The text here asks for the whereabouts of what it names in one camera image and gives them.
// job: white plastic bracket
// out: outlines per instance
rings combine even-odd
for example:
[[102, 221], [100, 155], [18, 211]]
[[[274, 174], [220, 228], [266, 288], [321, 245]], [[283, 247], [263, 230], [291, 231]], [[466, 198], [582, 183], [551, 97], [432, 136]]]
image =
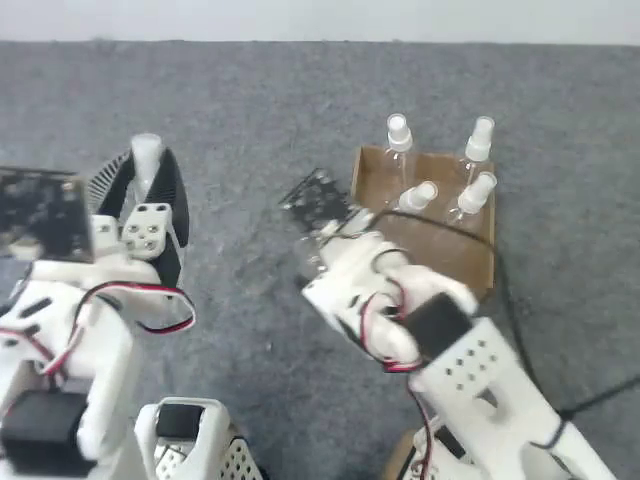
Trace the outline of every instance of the white plastic bracket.
[[122, 230], [122, 241], [131, 257], [152, 260], [165, 249], [167, 232], [172, 228], [168, 203], [142, 203], [129, 215]]

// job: red wire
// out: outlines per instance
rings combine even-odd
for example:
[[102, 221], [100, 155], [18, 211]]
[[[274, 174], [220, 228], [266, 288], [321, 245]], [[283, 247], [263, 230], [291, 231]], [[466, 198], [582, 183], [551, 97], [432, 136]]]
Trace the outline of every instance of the red wire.
[[398, 305], [398, 308], [400, 309], [399, 316], [400, 320], [404, 321], [404, 318], [407, 316], [407, 292], [397, 280], [394, 280], [391, 277], [387, 277], [387, 281], [395, 285], [398, 290], [400, 290], [400, 304]]
[[364, 348], [364, 351], [367, 353], [369, 353], [369, 349], [367, 348], [367, 332], [365, 320], [367, 317], [367, 309], [369, 308], [369, 304], [371, 303], [371, 300], [373, 300], [373, 297], [375, 297], [376, 295], [376, 293], [371, 295], [360, 310], [360, 343], [362, 344], [362, 348]]
[[6, 334], [6, 335], [12, 335], [14, 337], [21, 338], [22, 340], [26, 340], [29, 344], [31, 344], [33, 348], [38, 350], [40, 355], [42, 355], [47, 361], [50, 361], [54, 357], [53, 353], [51, 353], [51, 350], [45, 347], [33, 336], [27, 335], [24, 332], [21, 332], [20, 330], [14, 330], [13, 328], [0, 327], [0, 333]]
[[[82, 310], [82, 307], [91, 299], [91, 297], [96, 295], [98, 292], [102, 290], [106, 290], [108, 288], [113, 288], [113, 287], [124, 287], [131, 290], [142, 290], [146, 292], [154, 291], [154, 292], [177, 293], [184, 298], [184, 300], [189, 304], [191, 308], [194, 308], [193, 302], [191, 301], [189, 296], [180, 288], [165, 287], [165, 286], [157, 285], [153, 283], [138, 283], [138, 282], [115, 281], [115, 280], [101, 283], [87, 290], [82, 296], [82, 298], [80, 299], [80, 302], [78, 302], [78, 305], [76, 306], [76, 309], [73, 313], [73, 323], [71, 325], [71, 333], [69, 334], [69, 341], [71, 341], [73, 334], [76, 332], [78, 328], [78, 318], [80, 317], [80, 311]], [[178, 332], [180, 330], [183, 330], [191, 326], [193, 324], [193, 317], [189, 317], [187, 320], [183, 320], [173, 325], [168, 325], [166, 327], [161, 327], [161, 328], [148, 327], [142, 322], [136, 322], [136, 324], [146, 332], [149, 332], [155, 335], [165, 335], [168, 333]], [[66, 361], [69, 359], [69, 356], [71, 356], [71, 353], [75, 349], [75, 346], [70, 348], [69, 351], [67, 351], [63, 356], [61, 356], [60, 359], [50, 367], [51, 375], [57, 373], [64, 366]]]
[[418, 406], [418, 410], [420, 410], [420, 416], [422, 417], [422, 421], [424, 423], [424, 433], [425, 433], [427, 445], [426, 445], [426, 451], [424, 452], [424, 458], [422, 459], [422, 471], [420, 472], [420, 480], [425, 480], [425, 478], [427, 477], [427, 470], [429, 470], [429, 465], [431, 464], [431, 455], [433, 454], [433, 438], [431, 437], [431, 427], [429, 426], [429, 418], [427, 417], [427, 414], [424, 411], [424, 408], [420, 403], [420, 400], [418, 400], [418, 397], [416, 396], [414, 391], [411, 390], [411, 387], [409, 386], [408, 376], [407, 376], [407, 391], [409, 392], [409, 395], [411, 395], [411, 398], [413, 398], [413, 400], [416, 402], [416, 405]]
[[151, 333], [153, 335], [166, 335], [168, 333], [179, 332], [180, 330], [184, 330], [185, 328], [190, 327], [193, 324], [193, 317], [189, 317], [182, 322], [174, 323], [173, 325], [160, 328], [147, 327], [142, 322], [136, 322], [136, 324], [147, 333]]

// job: wire bundle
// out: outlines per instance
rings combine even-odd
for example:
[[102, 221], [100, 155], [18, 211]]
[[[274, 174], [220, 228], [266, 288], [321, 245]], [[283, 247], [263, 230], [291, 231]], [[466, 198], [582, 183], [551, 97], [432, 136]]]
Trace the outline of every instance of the wire bundle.
[[169, 333], [175, 333], [191, 328], [196, 322], [195, 306], [189, 296], [180, 288], [164, 287], [162, 285], [150, 283], [111, 281], [96, 285], [95, 287], [87, 290], [84, 293], [84, 295], [78, 302], [78, 305], [76, 306], [73, 314], [72, 327], [67, 345], [57, 355], [54, 355], [51, 350], [49, 350], [35, 338], [35, 335], [29, 334], [29, 332], [27, 331], [8, 327], [0, 327], [0, 335], [10, 337], [10, 339], [13, 339], [14, 341], [26, 341], [35, 350], [37, 350], [40, 354], [41, 363], [43, 365], [38, 369], [39, 374], [48, 377], [62, 375], [62, 377], [65, 378], [66, 373], [64, 372], [64, 365], [73, 351], [81, 343], [82, 337], [86, 333], [87, 327], [83, 326], [80, 323], [80, 313], [83, 307], [89, 304], [91, 299], [106, 290], [124, 290], [139, 294], [178, 297], [189, 308], [191, 312], [189, 317], [187, 317], [185, 320], [165, 327], [149, 327], [142, 322], [136, 322], [136, 324], [147, 333], [151, 333], [154, 335], [166, 335]]
[[[367, 227], [365, 228], [364, 231], [371, 231], [375, 228], [375, 226], [384, 218], [384, 217], [389, 217], [389, 216], [394, 216], [394, 217], [401, 217], [401, 218], [406, 218], [408, 220], [413, 220], [413, 221], [417, 221], [420, 223], [424, 223], [427, 225], [432, 225], [435, 226], [437, 228], [441, 228], [441, 229], [445, 229], [448, 230], [450, 232], [455, 233], [456, 235], [461, 235], [464, 237], [469, 238], [470, 240], [473, 240], [477, 243], [480, 243], [482, 245], [484, 245], [485, 247], [487, 247], [495, 256], [496, 259], [496, 274], [498, 276], [499, 279], [499, 284], [500, 284], [500, 294], [501, 294], [501, 300], [503, 303], [503, 307], [505, 309], [505, 313], [506, 313], [506, 317], [507, 317], [507, 321], [509, 322], [509, 326], [512, 330], [513, 333], [513, 337], [514, 337], [514, 341], [515, 341], [515, 345], [516, 345], [516, 349], [518, 350], [518, 354], [520, 356], [520, 359], [522, 361], [522, 367], [525, 370], [525, 372], [527, 373], [527, 375], [529, 376], [529, 378], [531, 378], [531, 381], [536, 385], [536, 387], [543, 392], [541, 385], [540, 385], [540, 381], [538, 379], [538, 376], [536, 375], [536, 372], [534, 370], [533, 367], [533, 362], [531, 361], [531, 356], [529, 355], [528, 349], [526, 347], [526, 343], [524, 341], [524, 336], [522, 333], [522, 326], [520, 324], [520, 320], [517, 316], [516, 313], [516, 308], [515, 308], [515, 303], [513, 301], [513, 297], [511, 295], [511, 287], [510, 287], [510, 282], [509, 282], [509, 276], [508, 276], [508, 272], [507, 272], [507, 268], [506, 268], [506, 264], [504, 261], [504, 258], [502, 257], [502, 255], [500, 255], [500, 253], [498, 252], [497, 248], [495, 247], [495, 245], [493, 245], [491, 242], [489, 242], [488, 240], [485, 240], [484, 238], [482, 238], [481, 236], [472, 233], [472, 232], [468, 232], [466, 230], [451, 226], [451, 225], [447, 225], [446, 223], [440, 222], [438, 220], [433, 220], [427, 217], [423, 217], [420, 215], [415, 215], [412, 213], [408, 213], [408, 212], [403, 212], [403, 211], [397, 211], [397, 210], [383, 210], [381, 212], [379, 212], [378, 214], [376, 214], [371, 221], [369, 222], [369, 224], [367, 225]], [[382, 252], [382, 254], [379, 255], [383, 255], [386, 253], [390, 253], [391, 251], [402, 251], [402, 249], [392, 249], [386, 252]], [[376, 271], [377, 273], [379, 273], [379, 271], [376, 270], [375, 267], [375, 263], [372, 265], [372, 268], [374, 271]], [[634, 377], [629, 378], [628, 380], [621, 382], [618, 385], [615, 385], [609, 389], [604, 390], [603, 392], [600, 392], [596, 395], [593, 395], [591, 398], [588, 398], [586, 400], [583, 400], [579, 403], [577, 403], [576, 405], [572, 406], [572, 407], [568, 407], [568, 408], [562, 408], [557, 410], [558, 411], [558, 415], [560, 416], [560, 424], [558, 425], [557, 429], [555, 430], [555, 432], [553, 433], [551, 440], [549, 443], [547, 443], [546, 445], [536, 445], [539, 448], [545, 449], [545, 450], [550, 450], [553, 447], [555, 447], [555, 445], [560, 441], [560, 439], [562, 438], [562, 435], [564, 433], [564, 430], [567, 426], [567, 424], [573, 420], [573, 418], [582, 413], [585, 412], [593, 407], [596, 407], [598, 405], [601, 405], [602, 403], [611, 400], [612, 398], [615, 398], [616, 396], [620, 395], [621, 393], [633, 390], [635, 388], [640, 387], [640, 374], [635, 375]], [[416, 402], [418, 403], [418, 406], [421, 409], [421, 413], [424, 414], [424, 411], [422, 409], [422, 405], [420, 404], [420, 402], [418, 401], [418, 399], [416, 398], [415, 394], [413, 393], [413, 391], [411, 391], [409, 389], [409, 393], [414, 397], [414, 400], [416, 400]], [[427, 436], [427, 451], [429, 453], [429, 451], [431, 450], [429, 443], [432, 442], [432, 440], [429, 440], [429, 435]], [[429, 459], [427, 458], [428, 455], [425, 455], [425, 461], [423, 463], [424, 466], [428, 466], [429, 465]], [[425, 475], [425, 468], [423, 467], [422, 473], [421, 473], [421, 480], [424, 480], [424, 475]]]

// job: white wall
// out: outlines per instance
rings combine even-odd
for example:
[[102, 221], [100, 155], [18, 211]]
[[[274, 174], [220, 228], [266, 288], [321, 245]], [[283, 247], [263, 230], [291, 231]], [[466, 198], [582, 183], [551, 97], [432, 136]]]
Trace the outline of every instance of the white wall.
[[640, 0], [0, 0], [4, 40], [640, 45]]

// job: bottle cap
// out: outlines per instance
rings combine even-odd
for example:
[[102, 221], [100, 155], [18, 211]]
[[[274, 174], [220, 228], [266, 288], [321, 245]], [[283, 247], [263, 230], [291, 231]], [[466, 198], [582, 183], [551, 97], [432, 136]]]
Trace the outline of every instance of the bottle cap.
[[437, 196], [438, 187], [435, 183], [422, 182], [400, 195], [398, 208], [403, 212], [419, 213]]
[[480, 211], [491, 192], [498, 184], [498, 180], [493, 173], [481, 172], [478, 178], [463, 190], [458, 197], [458, 207], [464, 213], [476, 214]]
[[387, 118], [387, 137], [389, 147], [396, 152], [406, 152], [413, 146], [411, 129], [407, 125], [407, 119], [401, 113], [394, 113]]
[[493, 128], [495, 122], [491, 117], [478, 117], [473, 133], [467, 142], [467, 148], [464, 151], [465, 156], [474, 162], [484, 162], [489, 158], [491, 150], [491, 137], [493, 136]]

